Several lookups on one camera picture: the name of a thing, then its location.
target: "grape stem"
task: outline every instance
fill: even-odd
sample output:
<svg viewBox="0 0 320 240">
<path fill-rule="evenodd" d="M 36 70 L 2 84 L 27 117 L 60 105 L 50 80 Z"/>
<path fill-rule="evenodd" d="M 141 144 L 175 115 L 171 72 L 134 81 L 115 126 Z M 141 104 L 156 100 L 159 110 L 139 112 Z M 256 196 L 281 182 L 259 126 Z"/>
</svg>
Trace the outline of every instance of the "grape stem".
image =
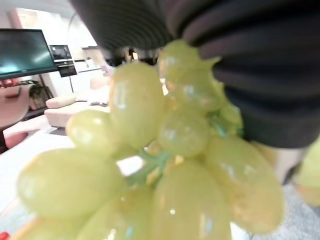
<svg viewBox="0 0 320 240">
<path fill-rule="evenodd" d="M 128 176 L 127 180 L 130 186 L 146 184 L 147 176 L 157 168 L 159 169 L 159 178 L 161 178 L 167 161 L 172 157 L 170 153 L 165 151 L 158 155 L 152 155 L 144 149 L 139 151 L 138 156 L 144 159 L 146 164 L 140 170 Z"/>
</svg>

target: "cushion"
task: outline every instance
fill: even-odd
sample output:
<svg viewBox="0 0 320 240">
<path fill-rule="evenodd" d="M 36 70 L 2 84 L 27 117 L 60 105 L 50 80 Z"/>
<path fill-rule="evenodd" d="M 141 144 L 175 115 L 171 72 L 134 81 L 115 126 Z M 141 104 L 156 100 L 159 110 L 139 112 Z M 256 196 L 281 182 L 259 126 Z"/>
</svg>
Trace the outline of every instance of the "cushion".
<svg viewBox="0 0 320 240">
<path fill-rule="evenodd" d="M 76 101 L 77 95 L 71 94 L 67 96 L 58 96 L 51 98 L 45 102 L 49 109 L 59 109 L 68 105 L 73 104 Z"/>
</svg>

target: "pink chair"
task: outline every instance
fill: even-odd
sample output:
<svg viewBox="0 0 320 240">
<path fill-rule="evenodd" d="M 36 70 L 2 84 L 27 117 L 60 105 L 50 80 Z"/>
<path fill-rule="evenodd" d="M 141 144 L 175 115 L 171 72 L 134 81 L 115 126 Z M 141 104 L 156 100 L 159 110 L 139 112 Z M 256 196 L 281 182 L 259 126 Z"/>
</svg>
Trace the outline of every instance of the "pink chair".
<svg viewBox="0 0 320 240">
<path fill-rule="evenodd" d="M 16 124 L 26 115 L 31 86 L 21 85 L 0 89 L 0 154 L 27 137 L 23 132 L 5 139 L 3 130 Z"/>
</svg>

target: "floor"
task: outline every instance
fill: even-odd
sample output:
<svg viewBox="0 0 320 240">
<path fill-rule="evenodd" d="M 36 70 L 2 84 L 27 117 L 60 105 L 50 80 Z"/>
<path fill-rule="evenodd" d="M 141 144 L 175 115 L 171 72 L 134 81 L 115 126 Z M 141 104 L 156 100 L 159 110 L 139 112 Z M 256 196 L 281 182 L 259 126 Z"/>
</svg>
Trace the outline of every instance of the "floor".
<svg viewBox="0 0 320 240">
<path fill-rule="evenodd" d="M 33 121 L 40 130 L 35 130 L 37 126 L 28 126 L 33 129 L 31 136 L 0 156 L 0 233 L 6 231 L 13 234 L 34 218 L 16 197 L 15 182 L 21 169 L 40 152 L 73 146 L 63 129 L 52 128 L 44 121 L 44 118 Z M 141 164 L 139 160 L 133 160 L 118 165 L 124 175 L 129 175 Z M 291 185 L 285 186 L 284 192 L 286 216 L 283 225 L 273 234 L 255 235 L 252 240 L 320 240 L 320 208 L 306 205 Z M 238 228 L 233 227 L 232 230 L 232 240 L 250 239 L 248 234 Z"/>
</svg>

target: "microwave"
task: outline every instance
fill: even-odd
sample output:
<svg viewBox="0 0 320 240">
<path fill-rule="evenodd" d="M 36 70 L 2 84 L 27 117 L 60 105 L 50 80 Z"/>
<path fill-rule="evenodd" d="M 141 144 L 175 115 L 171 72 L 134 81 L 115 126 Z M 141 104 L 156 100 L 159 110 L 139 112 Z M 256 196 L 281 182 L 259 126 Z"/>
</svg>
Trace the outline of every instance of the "microwave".
<svg viewBox="0 0 320 240">
<path fill-rule="evenodd" d="M 54 60 L 67 60 L 72 58 L 68 45 L 50 45 L 49 48 Z"/>
</svg>

